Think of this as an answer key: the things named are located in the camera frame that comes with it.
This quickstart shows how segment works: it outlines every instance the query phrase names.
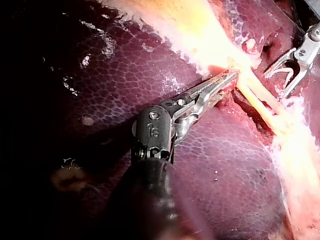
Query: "forceps jaw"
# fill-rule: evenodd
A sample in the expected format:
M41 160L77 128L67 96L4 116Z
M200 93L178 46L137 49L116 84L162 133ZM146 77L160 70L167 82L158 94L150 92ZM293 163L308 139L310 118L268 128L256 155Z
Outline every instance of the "forceps jaw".
M287 98L298 87L312 68L313 62L320 50L320 22L311 26L304 35L303 43L298 48L291 48L279 59L277 59L265 72L264 78L270 78L276 70L280 69L286 62L295 63L299 71L283 90L283 97Z
M210 107L215 106L224 97L225 93L220 93L219 91L223 90L231 81L238 80L239 73L240 71L238 70L224 71L189 91L191 96L195 96L196 93L197 98L193 106L193 111L187 115L183 115L183 117L177 118L173 124L176 132L175 146L187 137L191 126L195 124Z

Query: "screw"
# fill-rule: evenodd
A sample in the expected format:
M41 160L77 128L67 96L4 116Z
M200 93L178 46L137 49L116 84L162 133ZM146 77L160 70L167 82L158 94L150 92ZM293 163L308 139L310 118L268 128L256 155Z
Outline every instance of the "screw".
M172 103L171 103L171 102L166 102L165 105L166 105L167 107L172 107Z
M157 113L156 111L152 111L149 113L149 118L151 120L158 120L160 118L160 114Z
M300 57L303 57L304 55L306 55L306 50L301 49L301 50L299 51L299 56L300 56Z
M186 100L184 100L184 99L179 99L178 101L177 101L177 103L178 103L178 105L179 106L184 106L184 105L186 105Z

